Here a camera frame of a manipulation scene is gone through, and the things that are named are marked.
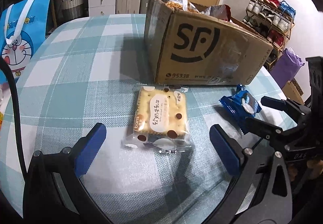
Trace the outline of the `person's right hand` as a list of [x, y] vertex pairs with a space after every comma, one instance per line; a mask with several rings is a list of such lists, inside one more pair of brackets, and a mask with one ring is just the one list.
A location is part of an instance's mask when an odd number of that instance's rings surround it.
[[[293, 182], [298, 176], [298, 172], [300, 171], [300, 166], [298, 164], [290, 164], [287, 167], [288, 176], [290, 179], [290, 182]], [[305, 173], [303, 173], [301, 176], [305, 176], [305, 180], [307, 179], [316, 179], [322, 174], [322, 160], [309, 160], [307, 161], [307, 169], [305, 170]]]

